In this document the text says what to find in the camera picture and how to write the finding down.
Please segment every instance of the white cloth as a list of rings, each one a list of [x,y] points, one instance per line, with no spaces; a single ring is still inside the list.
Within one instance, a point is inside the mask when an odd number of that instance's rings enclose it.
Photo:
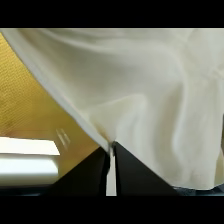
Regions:
[[[224,182],[224,29],[2,29],[24,64],[105,150],[168,183]]]

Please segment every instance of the yellow surface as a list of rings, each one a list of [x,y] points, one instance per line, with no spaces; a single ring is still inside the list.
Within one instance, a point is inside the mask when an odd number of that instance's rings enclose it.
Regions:
[[[70,139],[65,147],[56,130]],[[76,122],[37,83],[0,33],[0,136],[52,139],[63,176],[97,148]]]

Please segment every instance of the cream fabric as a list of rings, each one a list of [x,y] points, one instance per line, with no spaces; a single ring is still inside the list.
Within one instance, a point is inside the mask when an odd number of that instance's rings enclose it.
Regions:
[[[106,151],[116,140],[168,183],[224,182],[224,29],[2,29]]]

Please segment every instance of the cloth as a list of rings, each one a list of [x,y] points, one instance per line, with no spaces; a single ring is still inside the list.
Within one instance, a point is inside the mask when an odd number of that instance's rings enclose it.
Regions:
[[[41,85],[106,151],[169,184],[224,182],[224,29],[2,29]]]

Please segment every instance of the black object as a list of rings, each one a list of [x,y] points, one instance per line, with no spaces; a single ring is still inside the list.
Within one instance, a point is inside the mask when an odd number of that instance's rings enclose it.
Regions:
[[[117,196],[172,195],[178,193],[119,143],[113,143]],[[106,196],[110,158],[99,148],[53,184],[44,196]]]

